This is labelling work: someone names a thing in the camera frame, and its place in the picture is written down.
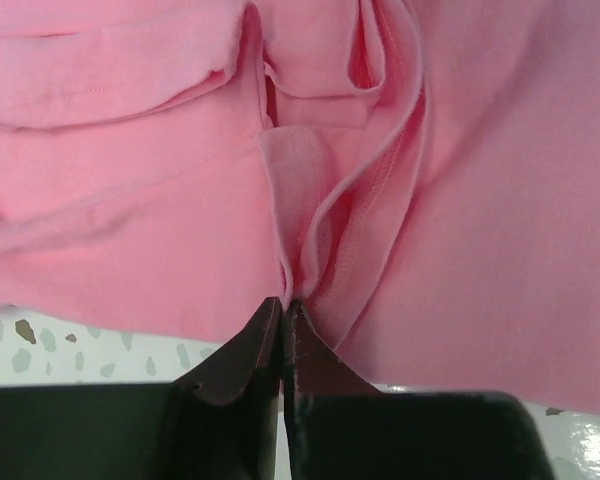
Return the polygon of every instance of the cloth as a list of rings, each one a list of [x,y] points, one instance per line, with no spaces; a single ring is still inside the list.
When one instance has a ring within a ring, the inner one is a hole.
[[[0,0],[0,306],[600,413],[600,1]]]

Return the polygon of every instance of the pink t-shirt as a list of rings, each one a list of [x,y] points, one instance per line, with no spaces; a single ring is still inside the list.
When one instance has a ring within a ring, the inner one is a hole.
[[[0,0],[0,306],[600,413],[600,1]]]

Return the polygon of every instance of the black plastic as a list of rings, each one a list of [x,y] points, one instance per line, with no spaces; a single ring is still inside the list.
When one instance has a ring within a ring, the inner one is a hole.
[[[0,480],[273,480],[281,380],[294,480],[554,478],[514,398],[380,392],[270,298],[171,384],[0,388]]]

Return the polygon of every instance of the pink fabric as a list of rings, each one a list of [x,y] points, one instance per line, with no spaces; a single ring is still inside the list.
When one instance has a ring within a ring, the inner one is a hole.
[[[371,380],[600,413],[600,1],[0,0],[0,306],[272,295]]]

